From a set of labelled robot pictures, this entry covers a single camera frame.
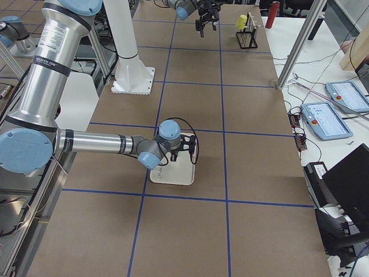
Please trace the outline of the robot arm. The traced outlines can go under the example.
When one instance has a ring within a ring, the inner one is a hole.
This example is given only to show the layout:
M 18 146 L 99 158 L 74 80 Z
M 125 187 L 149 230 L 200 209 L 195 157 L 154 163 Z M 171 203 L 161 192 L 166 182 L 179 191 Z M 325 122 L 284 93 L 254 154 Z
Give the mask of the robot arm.
M 113 90 L 147 94 L 154 68 L 138 56 L 127 1 L 45 1 L 46 19 L 20 101 L 8 112 L 1 126 L 1 167 L 29 174 L 62 152 L 106 152 L 136 155 L 153 170 L 181 145 L 180 127 L 168 119 L 152 139 L 142 136 L 97 134 L 62 130 L 55 122 L 63 90 L 81 38 L 91 33 L 94 17 L 104 9 L 118 52 L 117 78 Z
M 162 1 L 160 8 L 172 8 L 175 10 L 177 17 L 184 21 L 194 12 L 198 12 L 199 18 L 195 20 L 195 30 L 200 36 L 204 37 L 204 28 L 211 25 L 214 31 L 217 30 L 219 21 L 219 12 L 223 2 L 203 0 L 203 1 Z

